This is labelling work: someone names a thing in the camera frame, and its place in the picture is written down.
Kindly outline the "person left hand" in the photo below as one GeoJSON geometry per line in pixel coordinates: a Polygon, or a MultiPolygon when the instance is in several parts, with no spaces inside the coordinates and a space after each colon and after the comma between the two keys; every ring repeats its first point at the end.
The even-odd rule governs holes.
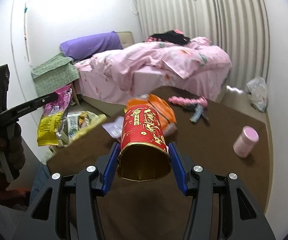
{"type": "Polygon", "coordinates": [[[19,171],[25,164],[25,155],[22,146],[21,127],[12,125],[7,134],[0,135],[0,180],[12,182],[19,177],[19,171]]]}

